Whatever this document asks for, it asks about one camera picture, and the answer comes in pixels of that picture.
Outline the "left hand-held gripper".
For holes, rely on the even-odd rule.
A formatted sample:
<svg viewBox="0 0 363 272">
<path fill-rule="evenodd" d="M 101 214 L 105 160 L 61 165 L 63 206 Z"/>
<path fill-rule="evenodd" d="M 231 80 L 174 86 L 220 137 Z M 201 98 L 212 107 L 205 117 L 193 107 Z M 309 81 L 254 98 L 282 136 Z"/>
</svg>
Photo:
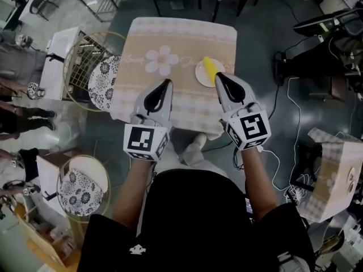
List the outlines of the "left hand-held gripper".
<svg viewBox="0 0 363 272">
<path fill-rule="evenodd" d="M 123 150 L 132 159 L 158 162 L 170 141 L 173 83 L 157 81 L 143 90 L 134 105 L 131 122 L 124 127 Z M 158 122 L 151 118 L 161 118 Z"/>
</svg>

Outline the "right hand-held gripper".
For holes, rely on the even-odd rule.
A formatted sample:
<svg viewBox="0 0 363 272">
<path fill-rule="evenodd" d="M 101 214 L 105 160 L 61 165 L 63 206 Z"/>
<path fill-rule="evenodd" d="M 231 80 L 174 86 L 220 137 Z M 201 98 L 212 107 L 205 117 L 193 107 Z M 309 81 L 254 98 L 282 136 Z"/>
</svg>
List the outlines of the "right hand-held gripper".
<svg viewBox="0 0 363 272">
<path fill-rule="evenodd" d="M 215 83 L 224 111 L 221 123 L 236 148 L 244 151 L 263 145 L 272 135 L 271 128 L 266 110 L 252 103 L 256 97 L 251 86 L 231 74 L 217 74 Z"/>
</svg>

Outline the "yellow banana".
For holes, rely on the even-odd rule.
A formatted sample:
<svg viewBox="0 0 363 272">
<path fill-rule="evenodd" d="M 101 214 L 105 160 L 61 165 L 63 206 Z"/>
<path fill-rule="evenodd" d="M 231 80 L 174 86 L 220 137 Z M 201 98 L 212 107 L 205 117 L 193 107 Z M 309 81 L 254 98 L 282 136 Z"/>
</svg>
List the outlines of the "yellow banana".
<svg viewBox="0 0 363 272">
<path fill-rule="evenodd" d="M 216 59 L 212 59 L 210 57 L 204 57 L 203 64 L 204 64 L 208 79 L 210 80 L 211 84 L 213 86 L 215 86 L 216 85 L 215 77 L 216 77 L 216 74 L 219 72 L 219 70 L 218 70 L 219 61 L 217 61 Z"/>
</svg>

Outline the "white round plate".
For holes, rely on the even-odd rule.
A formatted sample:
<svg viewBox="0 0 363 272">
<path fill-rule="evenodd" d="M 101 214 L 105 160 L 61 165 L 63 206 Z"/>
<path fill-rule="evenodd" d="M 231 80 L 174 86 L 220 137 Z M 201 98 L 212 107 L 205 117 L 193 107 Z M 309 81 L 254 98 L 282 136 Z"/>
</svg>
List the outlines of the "white round plate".
<svg viewBox="0 0 363 272">
<path fill-rule="evenodd" d="M 212 58 L 212 62 L 215 64 L 216 68 L 220 72 L 225 72 L 225 67 L 223 66 L 220 61 Z M 202 84 L 205 87 L 214 88 L 215 85 L 212 83 L 212 81 L 209 79 L 208 74 L 206 72 L 205 66 L 203 61 L 200 61 L 195 68 L 195 76 L 197 81 Z"/>
</svg>

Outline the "person's left forearm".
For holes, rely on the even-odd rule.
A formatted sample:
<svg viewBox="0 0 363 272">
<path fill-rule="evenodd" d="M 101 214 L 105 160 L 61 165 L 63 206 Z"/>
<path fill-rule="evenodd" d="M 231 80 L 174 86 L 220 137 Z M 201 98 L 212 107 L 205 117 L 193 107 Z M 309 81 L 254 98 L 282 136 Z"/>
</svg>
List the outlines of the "person's left forearm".
<svg viewBox="0 0 363 272">
<path fill-rule="evenodd" d="M 113 205 L 113 220 L 133 232 L 137 230 L 151 165 L 151 161 L 138 159 L 132 161 Z"/>
</svg>

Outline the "person's right forearm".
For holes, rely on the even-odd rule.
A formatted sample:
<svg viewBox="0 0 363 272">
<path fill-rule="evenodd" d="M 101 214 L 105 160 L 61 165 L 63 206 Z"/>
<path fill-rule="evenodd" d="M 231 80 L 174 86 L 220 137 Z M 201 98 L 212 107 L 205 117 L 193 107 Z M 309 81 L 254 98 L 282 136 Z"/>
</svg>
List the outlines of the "person's right forearm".
<svg viewBox="0 0 363 272">
<path fill-rule="evenodd" d="M 246 194 L 255 220 L 260 221 L 266 214 L 278 206 L 277 194 L 269 180 L 257 148 L 241 151 Z"/>
</svg>

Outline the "person's white shoe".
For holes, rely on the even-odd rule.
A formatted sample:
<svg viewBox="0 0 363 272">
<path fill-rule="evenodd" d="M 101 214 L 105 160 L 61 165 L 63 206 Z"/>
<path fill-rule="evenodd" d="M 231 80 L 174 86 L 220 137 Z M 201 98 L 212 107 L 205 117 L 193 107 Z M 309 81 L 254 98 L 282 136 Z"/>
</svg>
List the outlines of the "person's white shoe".
<svg viewBox="0 0 363 272">
<path fill-rule="evenodd" d="M 203 147 L 205 146 L 206 141 L 207 141 L 206 134 L 200 133 L 194 138 L 193 142 L 191 143 L 191 147 L 194 150 L 201 151 L 203 149 Z"/>
</svg>

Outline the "floral seat cushion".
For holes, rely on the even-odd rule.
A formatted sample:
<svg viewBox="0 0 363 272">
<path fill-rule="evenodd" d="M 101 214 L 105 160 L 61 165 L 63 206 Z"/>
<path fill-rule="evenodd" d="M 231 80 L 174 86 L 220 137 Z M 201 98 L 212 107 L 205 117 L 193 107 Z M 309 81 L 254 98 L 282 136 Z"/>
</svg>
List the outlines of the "floral seat cushion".
<svg viewBox="0 0 363 272">
<path fill-rule="evenodd" d="M 110 56 L 102 60 L 94 68 L 88 80 L 91 102 L 101 111 L 110 110 L 120 59 L 121 56 Z"/>
<path fill-rule="evenodd" d="M 65 175 L 58 195 L 65 212 L 75 216 L 91 215 L 99 208 L 103 199 L 101 188 L 75 168 Z"/>
</svg>

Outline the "checked floral tablecloth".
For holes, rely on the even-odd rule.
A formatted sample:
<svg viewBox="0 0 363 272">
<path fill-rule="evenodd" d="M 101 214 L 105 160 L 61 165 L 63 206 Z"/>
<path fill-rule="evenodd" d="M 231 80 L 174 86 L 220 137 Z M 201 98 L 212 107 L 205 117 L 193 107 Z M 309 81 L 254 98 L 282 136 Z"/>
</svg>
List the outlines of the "checked floral tablecloth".
<svg viewBox="0 0 363 272">
<path fill-rule="evenodd" d="M 321 223 L 350 205 L 354 193 L 347 195 L 347 177 L 355 167 L 357 186 L 363 165 L 363 141 L 350 135 L 338 138 L 316 127 L 308 136 L 322 145 L 322 158 L 314 190 L 298 204 L 297 210 L 301 217 Z"/>
<path fill-rule="evenodd" d="M 219 138 L 222 107 L 215 88 L 202 85 L 195 71 L 204 57 L 233 74 L 235 28 L 179 18 L 135 18 L 127 34 L 114 84 L 110 115 L 129 122 L 137 96 L 162 79 L 173 82 L 170 120 L 175 128 Z"/>
</svg>

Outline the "clear plastic basin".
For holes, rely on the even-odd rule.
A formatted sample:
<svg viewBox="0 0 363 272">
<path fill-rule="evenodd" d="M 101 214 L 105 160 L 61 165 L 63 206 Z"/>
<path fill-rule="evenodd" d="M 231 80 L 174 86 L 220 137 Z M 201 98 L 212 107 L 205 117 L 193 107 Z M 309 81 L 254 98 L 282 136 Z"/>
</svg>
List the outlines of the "clear plastic basin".
<svg viewBox="0 0 363 272">
<path fill-rule="evenodd" d="M 56 129 L 58 143 L 66 144 L 79 136 L 79 126 L 75 122 L 60 122 Z"/>
</svg>

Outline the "black mesh office chair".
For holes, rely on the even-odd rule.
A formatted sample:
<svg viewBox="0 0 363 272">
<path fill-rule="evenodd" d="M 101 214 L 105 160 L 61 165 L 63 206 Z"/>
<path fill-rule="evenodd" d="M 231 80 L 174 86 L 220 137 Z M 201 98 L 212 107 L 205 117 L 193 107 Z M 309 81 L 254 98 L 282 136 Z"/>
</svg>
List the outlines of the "black mesh office chair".
<svg viewBox="0 0 363 272">
<path fill-rule="evenodd" d="M 319 36 L 336 30 L 344 31 L 348 36 L 358 36 L 363 32 L 363 8 L 345 9 L 325 14 L 305 22 L 300 22 L 293 30 L 303 36 Z"/>
</svg>

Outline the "person's black shirt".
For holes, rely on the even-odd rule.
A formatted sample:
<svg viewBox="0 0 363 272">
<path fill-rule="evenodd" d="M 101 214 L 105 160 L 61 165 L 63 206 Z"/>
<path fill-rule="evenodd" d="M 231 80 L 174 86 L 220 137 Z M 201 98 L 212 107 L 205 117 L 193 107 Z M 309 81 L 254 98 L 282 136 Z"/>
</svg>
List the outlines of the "person's black shirt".
<svg viewBox="0 0 363 272">
<path fill-rule="evenodd" d="M 278 272 L 281 255 L 314 270 L 311 241 L 292 203 L 252 222 L 230 179 L 176 169 L 155 177 L 139 235 L 91 216 L 77 272 Z"/>
</svg>

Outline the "wooden crate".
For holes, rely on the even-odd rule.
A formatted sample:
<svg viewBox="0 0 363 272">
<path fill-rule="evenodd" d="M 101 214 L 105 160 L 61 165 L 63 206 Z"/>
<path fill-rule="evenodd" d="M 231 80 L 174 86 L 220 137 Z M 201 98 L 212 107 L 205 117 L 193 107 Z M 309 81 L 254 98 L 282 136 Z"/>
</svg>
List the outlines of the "wooden crate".
<svg viewBox="0 0 363 272">
<path fill-rule="evenodd" d="M 26 221 L 26 217 L 32 211 L 26 210 L 21 203 L 15 206 L 15 215 L 25 232 L 28 249 L 55 272 L 77 272 L 81 251 L 73 238 L 64 234 L 54 239 L 48 229 L 38 232 Z"/>
</svg>

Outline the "black metal table frame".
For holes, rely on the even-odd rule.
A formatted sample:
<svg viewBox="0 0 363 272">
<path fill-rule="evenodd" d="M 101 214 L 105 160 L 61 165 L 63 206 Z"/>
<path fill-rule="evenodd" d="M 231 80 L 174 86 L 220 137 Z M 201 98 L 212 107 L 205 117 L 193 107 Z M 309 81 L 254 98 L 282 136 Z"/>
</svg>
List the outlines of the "black metal table frame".
<svg viewBox="0 0 363 272">
<path fill-rule="evenodd" d="M 322 145 L 320 143 L 305 144 L 299 143 L 297 146 L 298 160 L 293 168 L 293 173 L 289 180 L 291 185 L 297 186 L 308 192 L 313 192 L 313 184 L 316 182 L 315 162 L 322 158 Z M 308 179 L 312 183 L 304 183 L 299 177 L 307 172 Z"/>
</svg>

